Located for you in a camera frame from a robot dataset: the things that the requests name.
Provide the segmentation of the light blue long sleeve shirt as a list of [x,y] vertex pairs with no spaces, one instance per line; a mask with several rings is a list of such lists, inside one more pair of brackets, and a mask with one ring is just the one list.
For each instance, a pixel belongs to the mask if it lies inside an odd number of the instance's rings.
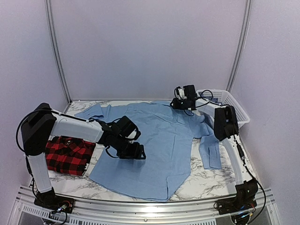
[[89,178],[111,191],[134,198],[165,202],[191,173],[192,141],[199,138],[205,169],[220,169],[219,141],[204,116],[188,116],[168,102],[123,106],[93,105],[77,114],[83,119],[111,122],[129,117],[141,131],[145,160],[114,159],[102,153]]

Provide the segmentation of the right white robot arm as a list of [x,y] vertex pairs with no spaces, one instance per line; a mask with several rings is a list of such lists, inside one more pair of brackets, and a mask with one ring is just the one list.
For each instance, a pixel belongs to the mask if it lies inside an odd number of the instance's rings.
[[214,137],[225,147],[235,174],[236,196],[230,203],[235,209],[242,210],[255,202],[255,195],[260,186],[246,163],[235,107],[217,103],[213,99],[211,90],[203,90],[199,94],[196,93],[194,85],[179,86],[174,89],[174,98],[170,106],[183,111],[198,110],[211,118]]

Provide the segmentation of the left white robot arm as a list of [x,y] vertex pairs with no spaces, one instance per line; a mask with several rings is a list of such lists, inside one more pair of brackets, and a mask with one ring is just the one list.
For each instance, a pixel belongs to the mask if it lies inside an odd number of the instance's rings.
[[24,116],[16,134],[22,136],[22,144],[17,146],[25,153],[37,187],[37,199],[50,209],[59,205],[46,166],[45,149],[50,136],[68,136],[98,143],[107,149],[115,149],[120,159],[146,159],[144,146],[137,142],[141,132],[127,116],[113,122],[81,119],[55,111],[48,103],[41,103]]

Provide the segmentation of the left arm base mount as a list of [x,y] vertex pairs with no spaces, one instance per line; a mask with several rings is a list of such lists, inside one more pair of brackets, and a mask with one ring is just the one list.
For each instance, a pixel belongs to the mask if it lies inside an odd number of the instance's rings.
[[[43,202],[36,198],[34,204],[54,212],[72,213],[75,200],[73,198],[56,195],[54,198],[44,200]],[[58,211],[63,205],[66,205],[66,208]]]

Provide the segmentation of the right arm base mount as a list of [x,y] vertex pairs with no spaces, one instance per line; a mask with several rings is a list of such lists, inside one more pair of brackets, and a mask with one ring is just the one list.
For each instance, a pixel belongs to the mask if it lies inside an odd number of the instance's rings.
[[249,200],[241,200],[237,197],[218,199],[214,203],[214,208],[220,215],[235,213],[248,209],[253,209],[257,206],[256,199],[250,198]]

